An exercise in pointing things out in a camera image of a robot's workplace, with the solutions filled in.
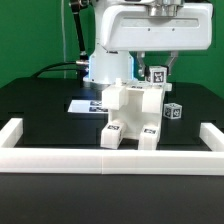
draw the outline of white foam block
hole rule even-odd
[[[100,146],[104,148],[117,149],[123,139],[126,125],[123,122],[110,122],[101,132]]]
[[[224,153],[190,151],[104,152],[103,174],[224,175]]]
[[[119,110],[128,102],[126,86],[111,85],[102,92],[103,108]]]
[[[144,125],[138,143],[138,150],[156,150],[160,127]]]
[[[102,151],[78,149],[1,149],[0,172],[101,174]]]
[[[142,112],[158,113],[162,112],[163,88],[147,89],[143,94]]]
[[[216,152],[224,152],[224,134],[212,123],[201,123],[200,138]]]
[[[14,147],[23,134],[23,119],[12,118],[0,131],[0,148]]]

